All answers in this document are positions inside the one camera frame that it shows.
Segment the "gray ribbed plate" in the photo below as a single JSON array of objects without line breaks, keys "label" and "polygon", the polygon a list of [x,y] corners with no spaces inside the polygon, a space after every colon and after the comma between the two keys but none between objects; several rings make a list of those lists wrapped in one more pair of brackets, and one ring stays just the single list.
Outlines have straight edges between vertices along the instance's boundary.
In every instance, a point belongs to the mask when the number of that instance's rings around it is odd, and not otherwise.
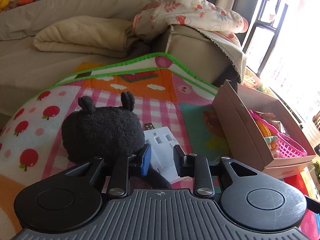
[{"label": "gray ribbed plate", "polygon": [[302,240],[308,238],[297,228],[276,234],[247,231],[230,222],[214,201],[196,198],[187,189],[162,191],[135,189],[127,198],[109,201],[101,215],[83,228],[62,234],[44,234],[24,229],[13,239]]}]

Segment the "folded beige blanket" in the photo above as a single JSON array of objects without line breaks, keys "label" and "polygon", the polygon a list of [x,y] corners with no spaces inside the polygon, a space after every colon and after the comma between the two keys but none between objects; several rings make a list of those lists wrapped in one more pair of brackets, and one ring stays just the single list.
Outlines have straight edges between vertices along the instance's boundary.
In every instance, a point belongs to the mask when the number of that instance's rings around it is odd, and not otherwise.
[{"label": "folded beige blanket", "polygon": [[76,16],[56,22],[34,39],[41,51],[100,54],[123,58],[138,40],[132,22],[91,16]]}]

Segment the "metal screw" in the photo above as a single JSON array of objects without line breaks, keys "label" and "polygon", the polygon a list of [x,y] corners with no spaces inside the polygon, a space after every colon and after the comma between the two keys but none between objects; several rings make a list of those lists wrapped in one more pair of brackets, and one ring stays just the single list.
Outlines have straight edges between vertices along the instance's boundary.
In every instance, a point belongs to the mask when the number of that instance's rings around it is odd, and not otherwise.
[{"label": "metal screw", "polygon": [[213,193],[213,191],[207,187],[201,187],[197,190],[197,193],[202,196],[209,196]]},{"label": "metal screw", "polygon": [[113,196],[121,196],[124,194],[124,190],[119,187],[114,187],[111,190],[109,190],[109,194]]}]

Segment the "white plastic object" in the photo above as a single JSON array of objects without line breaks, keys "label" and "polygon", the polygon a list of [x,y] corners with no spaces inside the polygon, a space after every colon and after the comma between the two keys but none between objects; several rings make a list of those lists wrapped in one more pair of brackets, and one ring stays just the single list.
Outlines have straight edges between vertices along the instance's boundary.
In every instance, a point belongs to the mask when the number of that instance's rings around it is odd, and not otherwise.
[{"label": "white plastic object", "polygon": [[167,126],[144,131],[145,143],[151,145],[151,165],[171,184],[182,180],[173,160],[173,147],[179,143]]}]

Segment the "beige couch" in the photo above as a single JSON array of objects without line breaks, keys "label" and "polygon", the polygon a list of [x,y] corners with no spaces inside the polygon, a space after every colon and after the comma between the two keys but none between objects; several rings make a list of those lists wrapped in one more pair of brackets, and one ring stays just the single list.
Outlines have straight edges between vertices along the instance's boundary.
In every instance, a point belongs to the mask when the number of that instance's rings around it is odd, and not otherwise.
[{"label": "beige couch", "polygon": [[1,13],[0,129],[25,101],[72,73],[82,62],[109,65],[150,52],[167,52],[210,83],[231,65],[212,42],[185,26],[172,26],[153,44],[139,43],[123,59],[93,54],[40,52],[33,46],[34,35],[56,21],[77,15],[132,21],[148,2],[43,0]]}]

